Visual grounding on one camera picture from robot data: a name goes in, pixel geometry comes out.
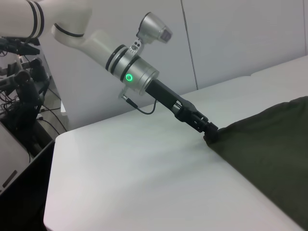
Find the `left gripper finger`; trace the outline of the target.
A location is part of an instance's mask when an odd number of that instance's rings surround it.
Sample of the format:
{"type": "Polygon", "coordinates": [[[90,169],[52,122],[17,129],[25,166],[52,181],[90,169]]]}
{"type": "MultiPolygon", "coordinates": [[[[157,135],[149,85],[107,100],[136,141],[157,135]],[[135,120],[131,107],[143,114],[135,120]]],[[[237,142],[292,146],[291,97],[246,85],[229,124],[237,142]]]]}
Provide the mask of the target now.
{"type": "Polygon", "coordinates": [[[205,116],[190,115],[185,117],[177,117],[180,122],[184,122],[199,133],[204,133],[205,141],[214,143],[218,140],[218,127],[208,121],[205,116]]]}
{"type": "Polygon", "coordinates": [[[209,122],[208,118],[199,111],[195,110],[190,112],[190,126],[200,133],[205,135],[216,135],[218,127],[212,122],[209,122]]]}

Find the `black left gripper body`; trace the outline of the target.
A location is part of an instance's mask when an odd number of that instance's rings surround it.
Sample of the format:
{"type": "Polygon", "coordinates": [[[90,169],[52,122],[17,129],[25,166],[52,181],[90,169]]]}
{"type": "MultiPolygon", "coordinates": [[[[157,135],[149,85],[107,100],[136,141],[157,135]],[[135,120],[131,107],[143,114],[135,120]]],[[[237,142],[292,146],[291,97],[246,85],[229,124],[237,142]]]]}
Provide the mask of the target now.
{"type": "Polygon", "coordinates": [[[198,118],[195,106],[161,81],[153,80],[145,91],[170,110],[179,121],[195,121],[198,118]]]}

